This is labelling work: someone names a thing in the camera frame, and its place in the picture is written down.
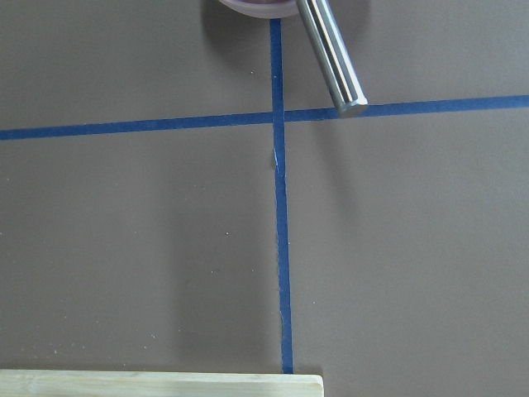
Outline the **metal scoop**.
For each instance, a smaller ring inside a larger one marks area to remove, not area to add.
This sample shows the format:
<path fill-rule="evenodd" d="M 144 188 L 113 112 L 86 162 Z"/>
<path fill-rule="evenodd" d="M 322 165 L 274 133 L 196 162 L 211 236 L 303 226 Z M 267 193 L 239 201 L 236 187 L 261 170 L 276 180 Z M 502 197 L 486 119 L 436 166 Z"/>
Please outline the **metal scoop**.
<path fill-rule="evenodd" d="M 299 0 L 299 15 L 338 117 L 355 117 L 369 101 L 363 92 L 341 30 L 327 0 Z"/>

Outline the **wooden cutting board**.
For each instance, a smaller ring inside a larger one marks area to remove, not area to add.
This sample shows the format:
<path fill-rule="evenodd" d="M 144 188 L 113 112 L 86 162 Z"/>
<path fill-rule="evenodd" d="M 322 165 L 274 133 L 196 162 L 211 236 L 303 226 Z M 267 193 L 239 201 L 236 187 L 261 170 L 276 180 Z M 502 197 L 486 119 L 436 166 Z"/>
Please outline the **wooden cutting board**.
<path fill-rule="evenodd" d="M 2 396 L 323 396 L 319 375 L 1 370 Z"/>

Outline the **pink bowl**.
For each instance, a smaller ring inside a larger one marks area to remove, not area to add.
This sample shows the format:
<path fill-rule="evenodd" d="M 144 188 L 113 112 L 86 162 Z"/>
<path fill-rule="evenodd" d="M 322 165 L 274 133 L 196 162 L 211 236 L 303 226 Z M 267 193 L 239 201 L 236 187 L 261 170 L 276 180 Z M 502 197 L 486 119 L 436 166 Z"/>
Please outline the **pink bowl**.
<path fill-rule="evenodd" d="M 295 0 L 220 0 L 220 3 L 248 17 L 276 19 L 298 14 Z"/>

